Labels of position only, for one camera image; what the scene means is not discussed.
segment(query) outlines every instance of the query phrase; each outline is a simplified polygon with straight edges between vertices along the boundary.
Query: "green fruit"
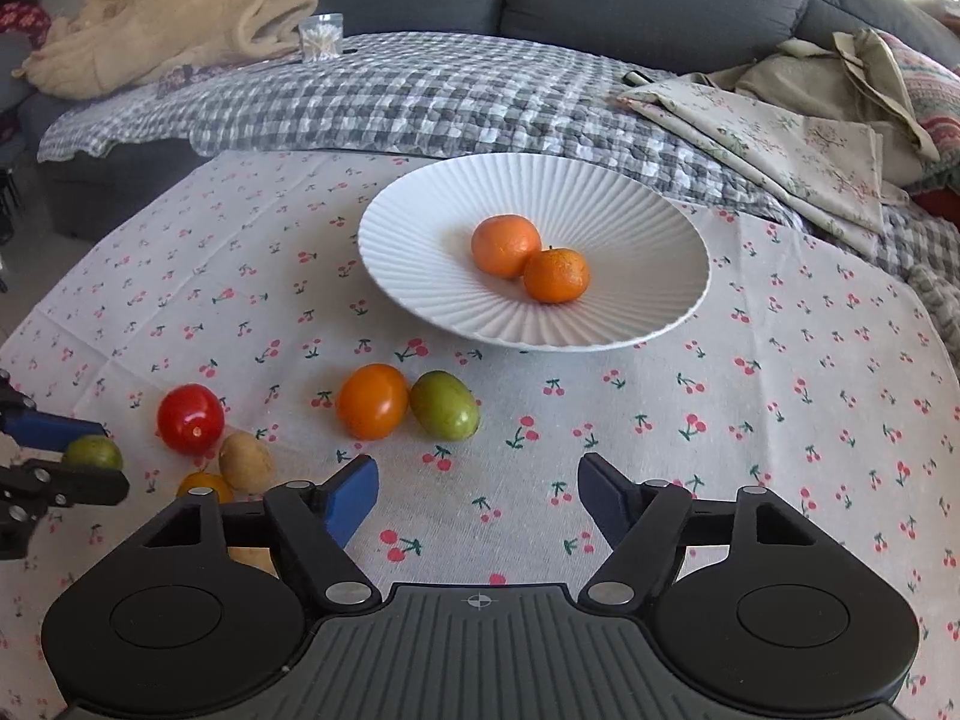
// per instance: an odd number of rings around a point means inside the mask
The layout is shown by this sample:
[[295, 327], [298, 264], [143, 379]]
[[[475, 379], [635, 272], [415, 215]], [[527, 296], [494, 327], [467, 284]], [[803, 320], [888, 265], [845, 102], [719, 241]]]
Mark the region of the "green fruit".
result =
[[459, 442], [477, 432], [480, 409], [473, 393], [445, 370], [424, 373], [410, 391], [416, 421], [435, 439]]
[[81, 436], [72, 442], [62, 458], [68, 466], [96, 466], [98, 469], [123, 469], [120, 448], [106, 436]]

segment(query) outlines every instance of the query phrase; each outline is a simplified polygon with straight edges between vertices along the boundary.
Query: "tomato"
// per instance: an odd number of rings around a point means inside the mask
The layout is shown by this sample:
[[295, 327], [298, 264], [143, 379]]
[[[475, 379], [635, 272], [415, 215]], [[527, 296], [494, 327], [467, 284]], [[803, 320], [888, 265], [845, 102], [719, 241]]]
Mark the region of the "tomato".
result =
[[176, 497], [183, 498], [193, 488], [210, 488], [217, 496], [220, 503], [230, 503], [233, 500], [233, 490], [227, 484], [227, 480], [222, 476], [206, 471], [196, 471], [184, 476], [184, 480], [176, 488]]
[[365, 442], [387, 437], [407, 410], [407, 382], [395, 367], [375, 362], [357, 368], [337, 394], [337, 416]]
[[224, 432], [224, 407], [203, 385], [178, 386], [160, 401], [157, 429], [165, 445], [175, 452], [199, 457]]

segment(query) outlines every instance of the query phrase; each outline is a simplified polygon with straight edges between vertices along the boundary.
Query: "gray and white gingham quilt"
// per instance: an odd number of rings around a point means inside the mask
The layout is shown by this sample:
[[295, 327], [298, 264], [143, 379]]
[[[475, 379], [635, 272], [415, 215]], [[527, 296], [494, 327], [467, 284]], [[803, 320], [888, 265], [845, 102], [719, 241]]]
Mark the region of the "gray and white gingham quilt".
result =
[[[322, 65], [253, 66], [162, 97], [151, 85], [85, 105], [47, 130], [38, 159], [102, 156], [114, 143], [166, 138], [189, 140], [202, 156], [228, 149], [436, 158], [536, 151], [610, 167], [674, 199], [803, 228], [767, 191], [615, 103], [632, 65], [477, 35], [360, 35], [344, 48], [356, 52]], [[643, 72], [654, 80], [669, 75]], [[950, 290], [960, 290], [960, 234], [919, 208], [884, 213], [875, 264], [915, 284], [960, 360], [960, 334], [941, 317], [944, 306], [957, 304]]]

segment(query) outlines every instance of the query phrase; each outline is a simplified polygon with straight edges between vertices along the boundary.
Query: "white tablecloth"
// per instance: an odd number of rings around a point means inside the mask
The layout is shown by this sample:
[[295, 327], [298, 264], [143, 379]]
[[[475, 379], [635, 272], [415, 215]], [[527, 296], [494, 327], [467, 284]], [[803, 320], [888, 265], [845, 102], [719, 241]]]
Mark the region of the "white tablecloth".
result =
[[[960, 389], [911, 290], [776, 225], [683, 206], [713, 266], [685, 325], [592, 355], [478, 347], [392, 305], [358, 261], [367, 202], [424, 162], [224, 154], [104, 239], [0, 349], [40, 408], [106, 423], [133, 484], [116, 509], [57, 509], [27, 560], [0, 563], [0, 707], [29, 720], [61, 705], [37, 645], [45, 610], [194, 469], [154, 420], [167, 389], [199, 381], [224, 399], [229, 428], [270, 443], [282, 478], [323, 480], [360, 450], [378, 459], [380, 500], [349, 552], [384, 590], [575, 592], [608, 555], [577, 499], [584, 450], [701, 497], [770, 485], [914, 605], [923, 641], [899, 708], [952, 717]], [[354, 442], [330, 399], [366, 362], [410, 382], [460, 376], [482, 403], [480, 431], [437, 445], [408, 418], [387, 440]], [[686, 568], [722, 556], [690, 550]]]

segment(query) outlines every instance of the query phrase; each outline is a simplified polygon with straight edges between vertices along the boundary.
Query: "small brown potato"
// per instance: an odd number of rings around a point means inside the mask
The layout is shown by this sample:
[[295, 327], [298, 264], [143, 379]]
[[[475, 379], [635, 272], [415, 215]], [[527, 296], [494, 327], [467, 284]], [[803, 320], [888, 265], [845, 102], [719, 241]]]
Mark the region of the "small brown potato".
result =
[[252, 565], [254, 568], [277, 576], [270, 550], [266, 547], [227, 547], [227, 553], [231, 560], [242, 562], [243, 565]]
[[234, 433], [220, 447], [220, 475], [234, 490], [265, 493], [275, 483], [274, 458], [264, 442], [249, 433]]

